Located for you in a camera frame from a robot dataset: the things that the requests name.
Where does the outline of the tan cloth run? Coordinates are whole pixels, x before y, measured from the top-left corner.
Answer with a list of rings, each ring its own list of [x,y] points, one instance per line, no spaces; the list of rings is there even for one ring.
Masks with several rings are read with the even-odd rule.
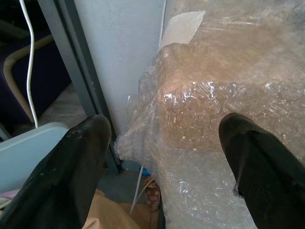
[[[82,229],[157,229],[159,211],[150,211],[145,204],[116,203],[96,190],[89,214]]]

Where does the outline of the plastic-wrapped brown furniture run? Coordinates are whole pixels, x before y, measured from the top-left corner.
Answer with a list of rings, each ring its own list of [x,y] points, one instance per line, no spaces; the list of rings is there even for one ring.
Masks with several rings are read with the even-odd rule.
[[[163,42],[128,101],[116,154],[149,170],[166,229],[257,229],[234,193],[218,128],[230,113],[305,166],[305,0],[173,0]]]

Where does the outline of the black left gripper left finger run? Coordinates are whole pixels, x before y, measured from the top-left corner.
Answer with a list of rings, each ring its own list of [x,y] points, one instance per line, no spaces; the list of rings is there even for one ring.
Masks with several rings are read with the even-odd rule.
[[[0,215],[0,229],[82,229],[112,137],[103,115],[71,128]]]

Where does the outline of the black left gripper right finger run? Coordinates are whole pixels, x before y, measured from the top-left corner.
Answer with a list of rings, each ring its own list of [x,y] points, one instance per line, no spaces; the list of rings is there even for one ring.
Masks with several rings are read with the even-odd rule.
[[[272,133],[231,113],[219,139],[258,229],[305,229],[305,166]]]

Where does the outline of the light blue plastic basket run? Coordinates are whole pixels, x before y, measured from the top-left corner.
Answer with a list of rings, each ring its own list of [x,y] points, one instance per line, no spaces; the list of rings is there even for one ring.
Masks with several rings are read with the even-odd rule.
[[[69,127],[53,122],[0,143],[0,194],[20,189]]]

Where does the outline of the red patterned small can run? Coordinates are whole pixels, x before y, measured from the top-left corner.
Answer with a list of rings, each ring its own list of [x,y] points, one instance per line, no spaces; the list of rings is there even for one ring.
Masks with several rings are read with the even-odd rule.
[[[156,181],[153,178],[147,178],[144,181],[146,206],[150,211],[157,211],[160,206],[161,192]]]

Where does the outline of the grey door frame post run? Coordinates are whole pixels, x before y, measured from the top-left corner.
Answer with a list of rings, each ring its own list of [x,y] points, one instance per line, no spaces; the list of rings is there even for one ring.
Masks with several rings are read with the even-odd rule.
[[[87,116],[111,119],[75,0],[38,0]]]

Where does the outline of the grey-white partition panel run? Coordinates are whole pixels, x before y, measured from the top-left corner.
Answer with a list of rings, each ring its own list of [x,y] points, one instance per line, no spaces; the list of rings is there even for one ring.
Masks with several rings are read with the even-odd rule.
[[[155,57],[164,0],[75,0],[117,135],[127,129],[126,103]]]

